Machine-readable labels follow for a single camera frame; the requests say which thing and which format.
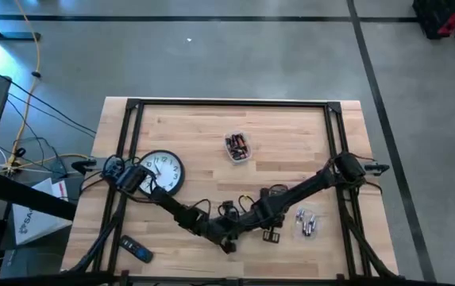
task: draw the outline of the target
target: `black clock rim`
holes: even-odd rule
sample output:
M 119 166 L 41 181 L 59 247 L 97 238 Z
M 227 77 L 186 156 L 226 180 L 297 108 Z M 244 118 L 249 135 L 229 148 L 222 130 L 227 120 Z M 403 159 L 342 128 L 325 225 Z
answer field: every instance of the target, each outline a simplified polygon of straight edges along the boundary
M 181 168 L 181 177 L 179 178 L 178 183 L 174 187 L 172 187 L 172 189 L 170 191 L 167 192 L 169 195 L 175 195 L 181 189 L 181 187 L 183 186 L 183 183 L 185 182 L 185 165 L 183 165 L 183 162 L 181 161 L 181 159 L 179 158 L 178 155 L 176 155 L 175 153 L 173 153 L 169 150 L 163 150 L 163 149 L 153 150 L 149 153 L 146 153 L 141 158 L 141 163 L 146 157 L 148 157 L 149 155 L 154 154 L 154 153 L 167 153 L 178 160 L 179 167 Z

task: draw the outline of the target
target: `concrete floor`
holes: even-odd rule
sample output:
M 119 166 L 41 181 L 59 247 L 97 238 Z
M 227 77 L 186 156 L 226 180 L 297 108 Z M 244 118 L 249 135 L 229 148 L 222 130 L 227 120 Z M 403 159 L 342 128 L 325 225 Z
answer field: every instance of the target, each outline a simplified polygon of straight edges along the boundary
M 411 0 L 354 2 L 361 17 L 414 16 Z M 46 15 L 349 16 L 345 0 L 22 3 L 28 14 Z M 12 2 L 0 0 L 0 14 L 19 13 Z M 93 129 L 106 96 L 356 99 L 363 106 L 374 157 L 390 163 L 348 22 L 34 21 L 33 26 L 43 35 L 43 79 L 36 95 Z M 0 21 L 0 29 L 27 31 L 23 21 Z M 455 283 L 454 40 L 429 41 L 417 24 L 364 23 L 362 29 L 435 274 L 441 282 Z M 33 43 L 0 43 L 0 72 L 23 87 L 29 87 L 35 63 Z M 12 92 L 24 98 L 17 89 Z M 14 103 L 22 110 L 21 102 Z M 1 146 L 10 147 L 20 123 L 8 106 L 0 125 Z M 60 153 L 91 150 L 91 138 L 37 111 L 30 112 L 29 124 Z M 33 146 L 29 158 L 36 160 L 39 151 Z M 380 182 L 399 271 L 420 280 L 394 174 L 386 173 Z M 62 253 L 64 243 L 52 252 Z M 47 250 L 32 251 L 28 257 Z M 19 266 L 4 266 L 2 276 L 24 276 L 25 259 L 21 255 Z M 37 273 L 37 264 L 32 267 Z

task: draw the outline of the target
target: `wooden table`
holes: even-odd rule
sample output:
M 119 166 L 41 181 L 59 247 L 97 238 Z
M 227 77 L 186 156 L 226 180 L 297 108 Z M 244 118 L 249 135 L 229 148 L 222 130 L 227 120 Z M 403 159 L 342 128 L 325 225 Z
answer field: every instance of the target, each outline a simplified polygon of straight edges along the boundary
M 108 157 L 116 152 L 126 100 L 106 99 L 92 156 Z M 370 157 L 360 103 L 342 101 L 341 107 L 350 151 Z M 234 166 L 222 145 L 224 133 L 233 130 L 245 131 L 251 140 L 253 158 L 246 164 Z M 273 184 L 294 186 L 312 176 L 330 157 L 323 111 L 294 107 L 146 105 L 137 156 L 154 149 L 171 150 L 184 163 L 185 183 L 175 198 L 189 205 L 208 198 L 212 216 L 225 200 L 236 201 L 242 194 L 258 198 L 260 188 Z M 96 239 L 106 193 L 107 185 L 99 184 L 81 196 L 63 268 L 75 265 Z M 365 185 L 359 201 L 366 238 L 386 266 L 397 272 L 380 192 Z M 294 215 L 299 206 L 310 207 L 318 214 L 318 233 L 313 240 L 295 234 Z M 155 257 L 144 264 L 120 249 L 116 272 L 128 269 L 131 276 L 271 279 L 334 279 L 338 273 L 347 276 L 335 191 L 321 191 L 294 205 L 279 232 L 279 244 L 263 242 L 261 230 L 242 234 L 237 252 L 226 255 L 205 238 L 181 229 L 161 207 L 129 201 L 123 234 L 151 249 Z M 106 243 L 102 269 L 106 269 L 110 244 Z M 353 246 L 361 273 L 355 240 Z

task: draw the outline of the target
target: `remote control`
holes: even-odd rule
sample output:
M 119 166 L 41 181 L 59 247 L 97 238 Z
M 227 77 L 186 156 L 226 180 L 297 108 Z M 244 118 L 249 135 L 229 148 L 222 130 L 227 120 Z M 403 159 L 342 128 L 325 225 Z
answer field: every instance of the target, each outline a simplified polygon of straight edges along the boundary
M 132 255 L 144 263 L 149 263 L 153 259 L 153 252 L 145 248 L 141 243 L 136 242 L 128 235 L 123 235 L 119 245 L 128 250 Z

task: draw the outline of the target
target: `container of batteries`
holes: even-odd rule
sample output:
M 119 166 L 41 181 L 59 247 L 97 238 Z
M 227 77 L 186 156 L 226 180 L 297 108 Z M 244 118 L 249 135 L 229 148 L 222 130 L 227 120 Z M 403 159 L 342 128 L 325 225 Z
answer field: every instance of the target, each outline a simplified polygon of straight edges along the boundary
M 319 217 L 310 208 L 299 206 L 295 216 L 295 238 L 306 240 L 317 237 Z
M 249 138 L 243 131 L 233 131 L 224 136 L 224 146 L 235 164 L 246 162 L 252 157 Z

